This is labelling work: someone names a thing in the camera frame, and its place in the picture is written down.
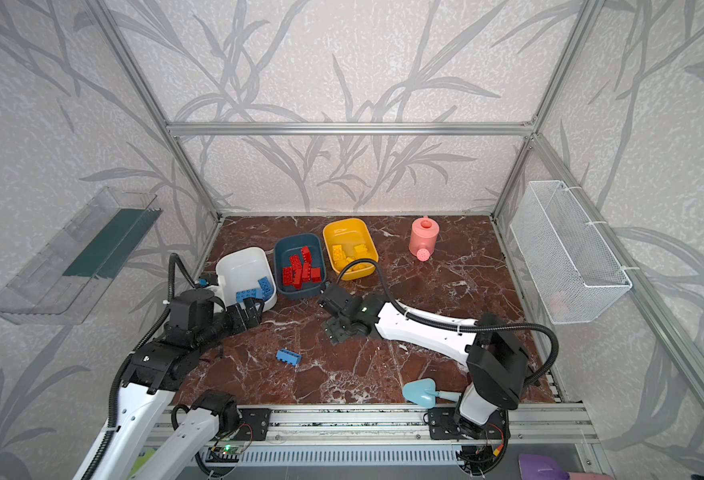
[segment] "white wire basket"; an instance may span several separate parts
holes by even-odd
[[[595,223],[560,180],[528,182],[510,228],[552,323],[591,322],[632,288]]]

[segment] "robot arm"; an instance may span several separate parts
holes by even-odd
[[[464,425],[462,432],[469,436],[478,438],[498,408],[513,410],[520,403],[529,354],[517,337],[509,331],[460,331],[462,326],[498,325],[493,315],[481,320],[455,319],[401,306],[406,313],[451,328],[438,330],[407,318],[385,296],[352,296],[330,282],[324,285],[319,304],[333,316],[323,328],[335,345],[355,334],[379,335],[434,350],[466,366],[472,383],[460,398],[457,413],[460,427]]]
[[[210,290],[187,290],[170,301],[170,315],[163,333],[138,348],[120,378],[118,415],[114,433],[96,469],[86,471],[102,448],[105,429],[98,435],[73,480],[127,478],[155,423],[200,355],[225,336],[261,323],[261,300],[247,298],[214,314]],[[186,462],[219,433],[240,424],[236,402],[230,395],[208,391],[192,405],[174,436],[132,475],[132,479],[173,480]]]

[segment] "black mounting bracket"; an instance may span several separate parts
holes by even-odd
[[[253,430],[253,442],[263,442],[267,439],[267,430],[269,430],[269,416],[272,411],[269,408],[240,408],[242,421]],[[243,426],[237,435],[232,437],[232,440],[242,440],[244,442],[251,440],[251,432]]]
[[[430,438],[433,440],[466,440],[468,438],[461,433],[459,424],[453,417],[455,411],[455,406],[434,407],[426,411],[426,423],[430,426]],[[489,440],[500,440],[501,432],[494,426],[505,428],[503,422],[504,417],[499,410],[496,410],[484,426],[477,427],[476,433],[479,436],[476,438],[485,439],[488,435]]]

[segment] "metal rail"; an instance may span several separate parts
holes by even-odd
[[[171,122],[175,137],[193,135],[528,135],[530,122],[350,123]]]
[[[262,405],[272,408],[267,439],[262,446],[301,445],[475,445],[474,439],[431,440],[424,423],[425,408],[414,404]],[[530,403],[510,411],[511,442],[598,443],[580,403]],[[173,432],[167,410],[149,435],[146,446],[160,446]],[[245,442],[228,442],[241,445]]]

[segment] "dark green panel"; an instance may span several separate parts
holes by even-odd
[[[138,208],[119,210],[69,265],[64,276],[98,274],[101,278],[114,279],[161,212]]]

